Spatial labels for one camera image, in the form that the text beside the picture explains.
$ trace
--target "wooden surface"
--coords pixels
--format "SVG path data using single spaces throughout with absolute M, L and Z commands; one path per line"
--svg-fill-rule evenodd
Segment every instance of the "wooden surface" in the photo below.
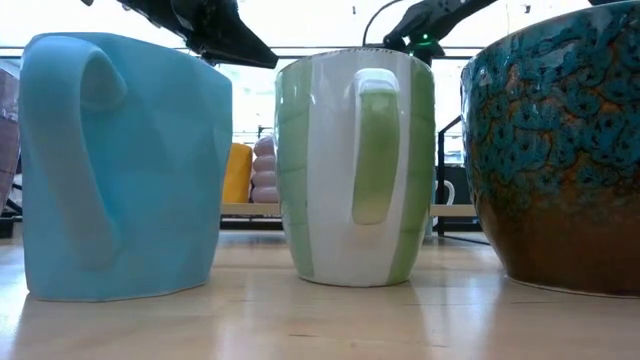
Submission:
M 223 215 L 280 216 L 279 204 L 222 204 Z M 476 216 L 473 205 L 431 205 L 431 216 Z
M 640 359 L 640 302 L 509 282 L 488 246 L 427 245 L 410 283 L 296 277 L 282 236 L 226 233 L 212 281 L 106 304 L 33 301 L 0 242 L 0 359 Z

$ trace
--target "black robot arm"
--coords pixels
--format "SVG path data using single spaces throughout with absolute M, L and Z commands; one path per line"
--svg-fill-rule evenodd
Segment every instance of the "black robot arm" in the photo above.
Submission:
M 208 63 L 274 69 L 278 56 L 240 19 L 236 0 L 118 0 L 182 37 Z M 91 5 L 93 0 L 82 0 Z
M 444 55 L 439 41 L 462 20 L 497 0 L 424 0 L 407 9 L 400 23 L 384 37 L 384 47 L 412 53 L 431 65 L 434 56 Z M 624 0 L 589 0 L 604 5 Z

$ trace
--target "shelf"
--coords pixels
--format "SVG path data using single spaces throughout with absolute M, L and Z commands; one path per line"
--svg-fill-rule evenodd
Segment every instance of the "shelf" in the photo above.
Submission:
M 222 204 L 222 215 L 280 216 L 279 204 Z M 473 205 L 432 205 L 431 216 L 475 217 Z

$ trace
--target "green stripe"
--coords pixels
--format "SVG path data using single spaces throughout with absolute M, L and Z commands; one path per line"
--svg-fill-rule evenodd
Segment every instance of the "green stripe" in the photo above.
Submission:
M 298 273 L 313 278 L 307 219 L 307 145 L 311 61 L 300 60 L 276 80 L 276 172 L 282 223 Z
M 398 168 L 398 95 L 371 90 L 360 99 L 360 148 L 351 214 L 358 225 L 375 225 L 387 218 Z
M 389 272 L 388 284 L 406 281 L 416 262 L 433 188 L 435 164 L 435 99 L 431 70 L 411 59 L 411 124 L 409 164 L 400 238 Z

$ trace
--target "blue and brown glazed pot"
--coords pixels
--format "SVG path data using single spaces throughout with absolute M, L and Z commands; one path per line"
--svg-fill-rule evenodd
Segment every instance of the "blue and brown glazed pot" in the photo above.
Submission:
M 507 274 L 640 296 L 640 1 L 490 45 L 462 103 L 473 201 Z

